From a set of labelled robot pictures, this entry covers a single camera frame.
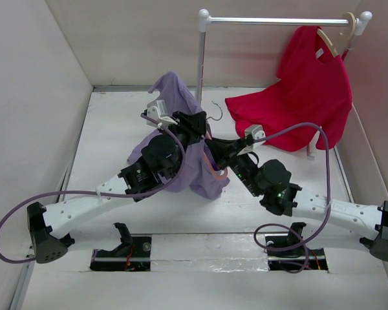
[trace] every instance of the white floor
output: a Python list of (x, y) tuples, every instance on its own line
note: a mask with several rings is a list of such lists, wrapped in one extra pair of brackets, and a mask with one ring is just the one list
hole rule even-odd
[[(221, 121), (210, 121), (213, 135), (236, 138), (224, 98), (257, 91), (252, 88), (212, 88), (202, 106)], [(89, 104), (69, 189), (92, 189), (126, 166), (132, 149), (152, 131), (139, 118), (157, 94), (146, 92), (94, 93)], [(314, 161), (305, 150), (286, 153), (262, 146), (260, 162), (277, 158), (292, 172), (292, 182), (324, 195), (325, 155)], [(331, 152), (332, 196), (348, 201), (338, 161)], [(189, 189), (161, 192), (136, 204), (118, 208), (90, 221), (104, 227), (124, 222), (133, 234), (250, 233), (262, 223), (290, 225), (296, 218), (265, 211), (241, 182), (231, 182), (218, 200), (208, 201)], [(330, 233), (341, 233), (329, 227)], [(290, 275), (263, 273), (94, 273), (88, 269), (90, 251), (68, 253), (62, 259), (35, 265), (23, 309), (388, 309), (388, 279), (381, 261), (367, 253), (327, 249), (330, 273)]]

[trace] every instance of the clothing tag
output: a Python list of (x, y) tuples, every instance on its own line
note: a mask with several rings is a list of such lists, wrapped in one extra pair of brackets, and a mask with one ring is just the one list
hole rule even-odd
[(323, 49), (320, 48), (317, 52), (316, 52), (316, 58), (319, 58), (323, 55)]

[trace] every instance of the purple cloth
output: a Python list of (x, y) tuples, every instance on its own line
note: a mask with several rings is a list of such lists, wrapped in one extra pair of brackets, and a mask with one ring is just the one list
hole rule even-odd
[[(165, 73), (148, 92), (152, 94), (154, 90), (160, 91), (158, 99), (163, 99), (166, 102), (169, 115), (172, 115), (175, 111), (181, 111), (186, 114), (195, 114), (202, 111), (183, 80), (174, 72)], [(155, 130), (145, 137), (132, 151), (127, 162), (131, 165), (136, 162), (141, 156), (142, 148), (146, 147), (151, 139), (159, 134)], [(228, 178), (223, 180), (216, 180), (214, 178), (204, 159), (204, 152), (208, 155), (210, 163), (214, 165), (204, 140), (189, 145), (186, 151), (186, 164), (182, 174), (166, 191), (180, 192), (189, 186), (193, 192), (207, 199), (214, 200), (221, 195), (223, 187), (227, 186), (230, 180)]]

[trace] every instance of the red shirt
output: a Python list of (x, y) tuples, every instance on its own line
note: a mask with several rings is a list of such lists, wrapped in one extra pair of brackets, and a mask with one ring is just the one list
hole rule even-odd
[[(329, 147), (334, 147), (352, 108), (349, 78), (340, 56), (335, 58), (317, 34), (318, 27), (298, 28), (282, 57), (275, 85), (254, 94), (226, 98), (226, 104), (239, 136), (253, 124), (260, 124), (266, 135), (309, 121), (322, 126)], [(316, 52), (322, 48), (318, 59)], [(294, 152), (310, 143), (316, 129), (301, 127), (267, 141), (282, 150)], [(325, 149), (320, 137), (318, 149)]]

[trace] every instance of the screw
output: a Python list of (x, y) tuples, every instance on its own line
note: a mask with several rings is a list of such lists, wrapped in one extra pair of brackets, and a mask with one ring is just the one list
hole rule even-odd
[(142, 245), (142, 250), (144, 250), (144, 252), (149, 252), (151, 250), (151, 244), (149, 242), (146, 242)]

